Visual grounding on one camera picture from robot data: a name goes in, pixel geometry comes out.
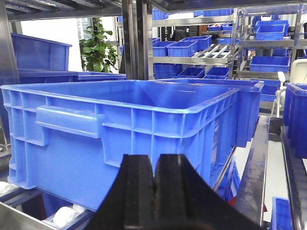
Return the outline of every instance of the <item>metal rail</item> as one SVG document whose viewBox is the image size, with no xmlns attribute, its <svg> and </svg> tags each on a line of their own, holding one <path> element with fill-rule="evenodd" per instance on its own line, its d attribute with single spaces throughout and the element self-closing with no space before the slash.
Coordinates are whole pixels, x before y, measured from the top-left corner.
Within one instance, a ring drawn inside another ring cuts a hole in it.
<svg viewBox="0 0 307 230">
<path fill-rule="evenodd" d="M 286 78 L 289 78 L 289 73 L 285 73 Z M 259 78 L 278 80 L 277 72 L 256 72 L 256 71 L 240 71 L 238 74 L 240 78 Z"/>
<path fill-rule="evenodd" d="M 235 208 L 262 226 L 270 118 L 260 116 L 236 196 Z"/>
<path fill-rule="evenodd" d="M 225 176 L 225 173 L 227 172 L 228 167 L 229 167 L 229 165 L 230 165 L 230 163 L 232 161 L 232 158 L 233 158 L 233 156 L 235 154 L 235 151 L 236 151 L 236 147 L 233 147 L 233 149 L 232 149 L 228 159 L 226 160 L 226 163 L 223 165 L 223 168 L 222 168 L 219 176 L 217 177 L 217 180 L 216 180 L 215 184 L 212 187 L 213 191 L 216 192 L 218 190 L 218 188 L 220 187 L 221 182 L 222 182 L 222 180 L 223 180 L 223 178 Z"/>
<path fill-rule="evenodd" d="M 207 50 L 196 53 L 192 57 L 154 57 L 153 62 L 181 63 L 198 65 L 225 65 L 229 63 L 228 45 L 212 45 Z"/>
<path fill-rule="evenodd" d="M 283 160 L 286 171 L 288 196 L 294 230 L 305 229 L 307 221 L 307 173 L 303 160 L 295 156 L 287 138 L 288 127 L 281 128 Z"/>
</svg>

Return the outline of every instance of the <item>plant leaf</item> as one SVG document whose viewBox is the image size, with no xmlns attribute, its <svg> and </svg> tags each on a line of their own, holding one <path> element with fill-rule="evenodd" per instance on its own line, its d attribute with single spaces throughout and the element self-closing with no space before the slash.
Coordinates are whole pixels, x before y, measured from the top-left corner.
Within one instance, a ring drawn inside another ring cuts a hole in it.
<svg viewBox="0 0 307 230">
<path fill-rule="evenodd" d="M 100 54 L 103 54 L 103 55 L 106 54 L 106 50 L 105 50 L 105 48 L 102 47 L 102 46 L 98 47 L 98 52 L 99 52 Z"/>
<path fill-rule="evenodd" d="M 102 71 L 100 63 L 94 63 L 93 66 L 94 66 L 94 71 L 95 72 L 101 72 Z"/>
<path fill-rule="evenodd" d="M 95 37 L 99 38 L 99 39 L 105 39 L 106 36 L 105 35 L 102 35 L 102 34 L 96 34 Z"/>
<path fill-rule="evenodd" d="M 83 47 L 83 52 L 84 53 L 91 53 L 92 50 L 93 50 L 93 48 L 91 48 L 91 47 Z"/>
</svg>

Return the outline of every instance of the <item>crate rim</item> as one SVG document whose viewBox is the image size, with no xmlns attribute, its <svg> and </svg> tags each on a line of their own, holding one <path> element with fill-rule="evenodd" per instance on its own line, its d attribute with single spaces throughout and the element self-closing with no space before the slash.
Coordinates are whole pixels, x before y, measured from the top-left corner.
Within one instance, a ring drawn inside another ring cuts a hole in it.
<svg viewBox="0 0 307 230">
<path fill-rule="evenodd" d="M 294 95 L 307 97 L 307 89 L 300 88 L 301 85 L 306 86 L 304 83 L 286 83 L 287 89 L 294 93 Z"/>
<path fill-rule="evenodd" d="M 21 38 L 29 38 L 31 40 L 36 40 L 36 41 L 40 41 L 40 42 L 48 42 L 48 43 L 54 43 L 54 44 L 57 44 L 57 45 L 64 45 L 64 46 L 72 47 L 71 44 L 67 44 L 67 43 L 63 43 L 63 42 L 57 42 L 57 41 L 51 41 L 51 40 L 38 38 L 38 37 L 27 36 L 27 35 L 23 35 L 23 34 L 11 33 L 11 35 L 13 35 L 15 37 L 21 37 Z"/>
<path fill-rule="evenodd" d="M 143 82 L 142 80 L 126 80 L 126 82 Z M 64 82 L 64 83 L 41 83 L 40 86 L 50 86 L 53 85 L 71 85 L 71 84 L 104 84 L 105 82 L 117 82 L 116 80 L 106 80 L 106 81 L 93 81 L 93 82 Z M 156 84 L 169 84 L 168 82 L 160 82 L 160 81 L 152 81 Z M 93 99 L 93 98 L 85 98 L 85 97 L 79 97 L 79 96 L 72 96 L 72 95 L 64 95 L 59 93 L 52 93 L 52 92 L 44 92 L 39 90 L 33 90 L 33 89 L 24 89 L 25 87 L 29 86 L 36 86 L 37 84 L 16 84 L 16 85 L 2 85 L 0 88 L 2 90 L 9 90 L 9 91 L 15 91 L 15 92 L 23 92 L 27 94 L 35 94 L 35 95 L 41 95 L 41 96 L 47 96 L 52 98 L 60 98 L 65 99 L 69 101 L 79 101 L 79 102 L 86 102 L 86 103 L 96 103 L 96 104 L 106 104 L 106 105 L 112 105 L 112 106 L 118 106 L 118 107 L 127 107 L 127 108 L 135 108 L 140 109 L 139 104 L 132 104 L 132 103 L 123 103 L 123 102 L 117 102 L 117 101 L 110 101 L 110 100 L 99 100 L 99 99 Z M 232 88 L 232 87 L 224 87 L 219 85 L 210 85 L 210 88 L 220 88 L 220 89 L 228 89 L 227 92 L 224 92 L 214 98 L 211 98 L 209 100 L 203 101 L 199 104 L 196 104 L 194 106 L 191 106 L 189 108 L 184 109 L 172 109 L 172 108 L 164 108 L 164 107 L 155 107 L 155 106 L 149 106 L 149 105 L 142 105 L 142 110 L 149 110 L 149 111 L 157 111 L 157 112 L 163 112 L 163 113 L 170 113 L 170 114 L 196 114 L 204 110 L 205 108 L 211 106 L 212 104 L 216 104 L 219 101 L 227 98 L 228 96 L 235 94 L 240 89 L 238 88 Z"/>
<path fill-rule="evenodd" d="M 212 80 L 212 79 L 205 79 L 205 78 L 177 78 L 177 80 L 179 79 L 189 79 L 191 81 L 206 81 L 206 80 Z M 173 83 L 171 80 L 168 79 L 160 79 L 160 80 L 154 80 L 154 81 L 161 81 L 161 82 L 169 82 L 169 83 Z M 223 83 L 223 82 L 234 82 L 234 81 L 242 81 L 242 80 L 223 80 L 223 79 L 214 79 L 215 82 L 218 83 Z M 223 86 L 223 87 L 231 87 L 231 88 L 237 88 L 242 92 L 260 92 L 264 86 L 264 81 L 262 80 L 251 80 L 252 82 L 257 82 L 256 84 L 254 84 L 253 86 L 240 86 L 240 88 L 238 88 L 237 85 L 222 85 L 222 84 L 210 84 L 210 83 L 184 83 L 184 82 L 176 82 L 176 83 L 180 83 L 180 84 L 190 84 L 190 85 L 219 85 L 219 86 Z"/>
</svg>

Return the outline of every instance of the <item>vertical metal post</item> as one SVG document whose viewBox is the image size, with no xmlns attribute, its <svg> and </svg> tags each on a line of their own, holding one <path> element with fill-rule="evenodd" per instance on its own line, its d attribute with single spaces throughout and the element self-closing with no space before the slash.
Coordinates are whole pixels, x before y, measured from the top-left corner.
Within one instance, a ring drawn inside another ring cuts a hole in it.
<svg viewBox="0 0 307 230">
<path fill-rule="evenodd" d="M 233 29 L 231 33 L 231 47 L 230 47 L 230 65 L 229 65 L 229 76 L 228 79 L 232 79 L 234 62 L 235 62 L 235 51 L 236 51 L 236 29 L 238 24 L 238 9 L 234 9 L 233 13 Z"/>
<path fill-rule="evenodd" d="M 238 19 L 240 18 L 240 41 L 243 41 L 244 38 L 244 32 L 245 32 L 245 15 L 243 13 L 243 10 L 238 13 Z M 236 77 L 239 76 L 239 73 L 241 71 L 241 63 L 242 63 L 242 55 L 243 55 L 243 48 L 239 46 L 239 53 L 238 53 L 238 62 L 236 64 Z"/>
<path fill-rule="evenodd" d="M 12 38 L 9 30 L 8 16 L 4 0 L 0 0 L 0 85 L 17 84 L 19 76 L 17 71 Z M 3 97 L 0 92 L 0 116 L 3 123 L 6 140 L 10 140 L 9 119 L 3 106 Z"/>
<path fill-rule="evenodd" d="M 301 17 L 303 13 L 303 6 L 304 6 L 303 4 L 299 4 L 299 9 L 296 15 L 295 31 L 294 31 L 294 46 L 293 46 L 292 54 L 291 54 L 291 64 L 295 61 L 295 57 L 296 57 L 297 45 L 298 45 L 298 41 L 300 37 L 299 33 L 302 28 Z"/>
<path fill-rule="evenodd" d="M 122 3 L 128 79 L 148 80 L 153 77 L 151 10 L 144 0 Z"/>
</svg>

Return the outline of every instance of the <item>metal shelf frame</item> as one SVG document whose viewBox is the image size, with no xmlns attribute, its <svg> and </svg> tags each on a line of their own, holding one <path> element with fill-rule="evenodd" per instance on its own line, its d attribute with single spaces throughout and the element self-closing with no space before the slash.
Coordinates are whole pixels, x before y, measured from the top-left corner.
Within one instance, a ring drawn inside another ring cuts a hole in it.
<svg viewBox="0 0 307 230">
<path fill-rule="evenodd" d="M 203 24 L 213 24 L 213 23 L 232 23 L 233 30 L 226 31 L 225 34 L 232 35 L 232 43 L 229 46 L 225 45 L 217 45 L 211 46 L 209 51 L 203 50 L 200 53 L 196 53 L 196 55 L 192 57 L 153 57 L 153 63 L 181 63 L 181 64 L 191 64 L 191 65 L 228 65 L 230 68 L 230 76 L 232 78 L 233 65 L 236 56 L 236 35 L 237 35 L 237 17 L 238 10 L 234 9 L 234 13 L 232 15 L 227 16 L 214 16 L 214 17 L 196 17 L 196 18 L 188 18 L 188 19 L 164 19 L 164 20 L 153 20 L 152 27 L 165 27 L 165 26 L 183 26 L 183 25 L 203 25 Z M 123 23 L 118 23 L 118 27 L 125 26 L 125 22 L 128 20 L 124 20 Z M 129 79 L 137 79 L 137 77 L 133 75 L 129 75 L 127 73 L 127 78 Z M 152 76 L 144 76 L 144 80 L 153 79 Z"/>
<path fill-rule="evenodd" d="M 291 50 L 290 57 L 291 63 L 295 61 L 296 51 L 298 49 L 307 48 L 307 41 L 300 39 L 302 28 L 301 16 L 307 12 L 307 4 L 288 4 L 288 5 L 275 5 L 275 6 L 260 6 L 260 7 L 248 7 L 240 9 L 240 45 L 237 63 L 237 77 L 244 78 L 262 78 L 262 79 L 278 79 L 277 73 L 269 72 L 250 72 L 246 70 L 245 64 L 248 59 L 249 48 L 288 48 Z M 251 17 L 257 15 L 280 15 L 280 14 L 295 14 L 295 32 L 293 33 L 293 39 L 285 40 L 253 40 L 251 36 L 252 32 Z"/>
</svg>

